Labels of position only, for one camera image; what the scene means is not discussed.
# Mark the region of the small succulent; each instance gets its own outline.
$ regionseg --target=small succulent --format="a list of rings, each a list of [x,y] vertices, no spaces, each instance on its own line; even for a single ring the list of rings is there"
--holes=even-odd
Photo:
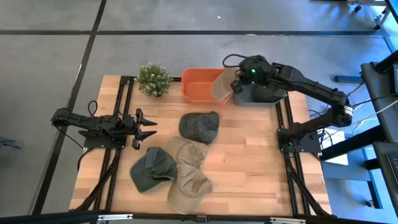
[[[146,96],[162,96],[170,88],[170,71],[159,63],[148,63],[139,68],[139,90]]]

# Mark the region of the baseball cap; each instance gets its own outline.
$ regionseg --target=baseball cap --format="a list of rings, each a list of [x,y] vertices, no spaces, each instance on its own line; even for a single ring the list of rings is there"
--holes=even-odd
[[[172,157],[161,147],[149,147],[130,169],[130,176],[138,192],[144,193],[163,181],[174,181],[177,168]]]
[[[224,67],[223,73],[219,75],[211,86],[211,95],[216,101],[223,101],[232,94],[231,82],[236,79],[237,68]]]
[[[193,212],[212,189],[211,182],[199,169],[177,164],[177,180],[170,187],[167,203],[171,209],[186,215]]]
[[[191,142],[182,137],[172,137],[164,149],[172,156],[175,163],[184,163],[199,169],[205,160],[207,145]]]
[[[181,117],[178,130],[182,137],[210,144],[218,134],[220,116],[210,113],[187,113]]]

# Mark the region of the tan cap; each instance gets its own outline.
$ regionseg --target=tan cap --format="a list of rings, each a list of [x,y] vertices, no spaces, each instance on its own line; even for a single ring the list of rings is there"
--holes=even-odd
[[[182,137],[172,137],[164,146],[176,164],[184,163],[200,169],[207,153],[207,145],[191,142]]]
[[[216,78],[211,86],[211,95],[216,101],[223,101],[232,94],[231,82],[236,79],[237,68],[224,67],[223,73]]]
[[[177,181],[170,187],[167,203],[171,209],[186,215],[193,212],[212,190],[211,182],[199,169],[177,164]]]

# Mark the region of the wooden table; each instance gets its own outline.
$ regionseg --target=wooden table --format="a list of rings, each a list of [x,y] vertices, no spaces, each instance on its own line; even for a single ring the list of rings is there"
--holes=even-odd
[[[98,95],[97,116],[113,113],[119,80],[120,76],[104,76]],[[305,97],[297,92],[291,92],[289,96],[294,121],[307,121],[309,117]],[[178,122],[183,114],[216,111],[220,114],[219,133],[209,146],[202,167],[213,184],[213,192],[203,199],[195,213],[267,216],[292,214],[284,158],[277,142],[278,119],[275,106],[240,107],[234,105],[232,100],[224,106],[188,105],[181,94],[180,82],[172,82],[169,93],[160,98],[145,97],[138,90],[138,83],[135,83],[130,113],[135,113],[136,108],[141,108],[147,119],[158,123],[157,126],[142,129],[156,130],[157,134],[142,142],[140,150],[131,147],[132,137],[128,137],[127,147],[121,154],[112,212],[175,213],[167,206],[171,183],[166,182],[151,193],[140,194],[130,178],[130,167],[145,155],[149,146],[162,147],[172,136],[179,136]],[[288,126],[287,118],[284,121],[285,126]],[[306,186],[323,209],[330,213],[318,159],[312,154],[300,155]],[[82,160],[70,208],[79,206],[97,184],[103,156],[104,149],[96,149]],[[104,208],[107,188],[106,185],[100,208]],[[299,192],[296,186],[299,211],[303,212]]]

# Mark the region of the gray floor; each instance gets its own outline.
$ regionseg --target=gray floor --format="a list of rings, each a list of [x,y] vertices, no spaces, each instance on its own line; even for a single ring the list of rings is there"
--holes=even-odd
[[[0,0],[0,29],[91,29],[99,4],[100,0]],[[99,29],[371,30],[377,10],[363,7],[356,14],[345,2],[308,0],[113,0],[105,7]],[[397,29],[392,19],[386,30],[394,42]],[[56,133],[50,126],[51,115],[67,102],[87,40],[84,35],[0,35],[0,136],[25,142],[23,150],[0,150],[1,217],[29,213]],[[160,62],[179,76],[189,67],[220,67],[222,59],[231,53],[262,54],[272,62],[295,66],[308,78],[348,92],[356,85],[334,83],[332,76],[356,75],[361,63],[380,60],[390,51],[383,39],[370,36],[97,36],[74,112],[87,113],[86,105],[96,99],[103,75],[136,75],[140,65]],[[367,97],[363,86],[350,100],[357,103]],[[324,108],[311,98],[307,103],[313,110]],[[371,104],[364,105],[356,111],[356,118],[360,120],[373,112]],[[369,121],[357,133],[376,123]],[[345,131],[350,133],[354,128]],[[83,142],[76,129],[70,128],[68,134]],[[79,148],[66,139],[45,213],[68,209],[80,154]],[[380,211],[361,203],[370,197],[363,183],[326,182],[335,215],[398,222],[385,189],[386,205]]]

